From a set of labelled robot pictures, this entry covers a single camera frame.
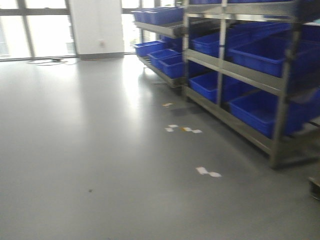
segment steel rack leg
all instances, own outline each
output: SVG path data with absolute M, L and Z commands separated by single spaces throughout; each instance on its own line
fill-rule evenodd
M 278 106 L 276 114 L 275 128 L 273 131 L 273 143 L 270 155 L 270 167 L 277 168 L 280 164 L 280 154 L 281 154 L 281 140 L 287 123 L 287 113 L 289 108 L 289 102 L 287 99 L 287 89 L 290 80 L 290 72 L 292 67 L 292 62 L 296 57 L 296 52 L 300 43 L 301 38 L 301 23 L 292 24 L 292 37 L 291 46 L 286 50 L 286 60 L 282 71 L 282 84 L 283 91 L 278 97 Z

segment white wall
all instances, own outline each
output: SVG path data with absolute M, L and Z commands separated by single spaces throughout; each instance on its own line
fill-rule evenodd
M 124 52 L 120 0 L 70 0 L 70 8 L 78 54 Z

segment shelf frame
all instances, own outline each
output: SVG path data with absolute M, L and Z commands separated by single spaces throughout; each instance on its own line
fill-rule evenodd
M 149 69 L 154 71 L 160 78 L 162 78 L 171 88 L 181 87 L 183 82 L 185 81 L 184 77 L 170 78 L 169 76 L 165 75 L 161 70 L 159 70 L 151 64 L 150 59 L 148 57 L 137 57 L 145 66 L 147 66 Z
M 139 21 L 134 21 L 134 24 L 139 29 L 164 35 L 172 39 L 181 38 L 183 36 L 183 31 L 184 31 L 184 24 L 182 21 L 174 22 L 166 25 L 154 25 L 154 24 L 149 24 L 149 23 L 144 23 Z
M 295 59 L 298 44 L 301 38 L 301 27 L 306 21 L 315 18 L 320 13 L 320 0 L 312 5 L 302 4 L 301 0 L 290 2 L 263 2 L 263 3 L 228 3 L 222 0 L 221 4 L 190 5 L 186 7 L 184 26 L 188 30 L 184 37 L 184 61 L 186 65 L 186 79 L 183 84 L 183 94 L 186 99 L 190 98 L 200 106 L 204 107 L 211 114 L 222 120 L 236 132 L 248 139 L 258 148 L 269 155 L 269 165 L 277 168 L 281 164 L 284 154 L 305 146 L 320 138 L 320 127 L 315 130 L 295 135 L 293 139 L 284 136 L 284 128 L 287 122 L 287 113 L 290 102 L 289 78 L 292 61 Z M 220 20 L 220 45 L 219 57 L 206 55 L 190 49 L 192 18 L 208 18 Z M 225 60 L 226 49 L 228 48 L 227 29 L 229 20 L 244 20 L 258 22 L 285 22 L 291 24 L 291 45 L 286 49 L 285 62 L 282 70 L 282 77 L 275 77 L 263 72 L 259 72 Z M 217 104 L 209 101 L 199 93 L 189 87 L 188 62 L 193 61 L 218 72 L 218 95 Z M 261 90 L 278 96 L 276 109 L 276 121 L 272 138 L 268 138 L 256 131 L 246 123 L 242 122 L 222 107 L 224 75 L 236 78 L 244 83 L 255 86 Z

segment wall outlet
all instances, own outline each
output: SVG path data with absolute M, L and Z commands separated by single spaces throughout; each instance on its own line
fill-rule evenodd
M 102 47 L 102 48 L 104 48 L 104 47 L 106 46 L 105 40 L 100 39 L 100 40 L 99 40 L 99 46 Z

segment baseboard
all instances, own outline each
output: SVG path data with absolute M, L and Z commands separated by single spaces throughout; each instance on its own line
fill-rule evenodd
M 109 53 L 95 53 L 95 54 L 78 54 L 81 60 L 94 60 L 94 59 L 113 59 L 123 58 L 124 52 L 109 52 Z

